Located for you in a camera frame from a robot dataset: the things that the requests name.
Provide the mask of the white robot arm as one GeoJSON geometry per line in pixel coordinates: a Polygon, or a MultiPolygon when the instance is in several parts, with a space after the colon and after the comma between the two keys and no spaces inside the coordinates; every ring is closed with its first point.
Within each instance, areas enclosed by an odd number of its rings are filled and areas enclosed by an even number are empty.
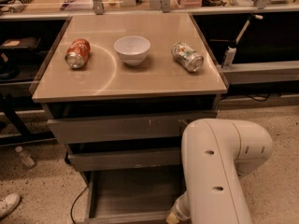
{"type": "Polygon", "coordinates": [[[186,191],[167,224],[253,224],[239,179],[265,163],[273,141],[259,124],[237,119],[199,119],[182,135],[186,191]]]}

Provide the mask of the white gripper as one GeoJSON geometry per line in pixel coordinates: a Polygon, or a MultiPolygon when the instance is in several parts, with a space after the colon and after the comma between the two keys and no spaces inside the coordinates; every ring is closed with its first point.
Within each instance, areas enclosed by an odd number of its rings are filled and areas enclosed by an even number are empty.
{"type": "Polygon", "coordinates": [[[165,222],[167,224],[179,224],[180,221],[187,221],[189,218],[189,210],[185,208],[183,201],[176,200],[172,207],[172,212],[168,215],[165,222]]]}

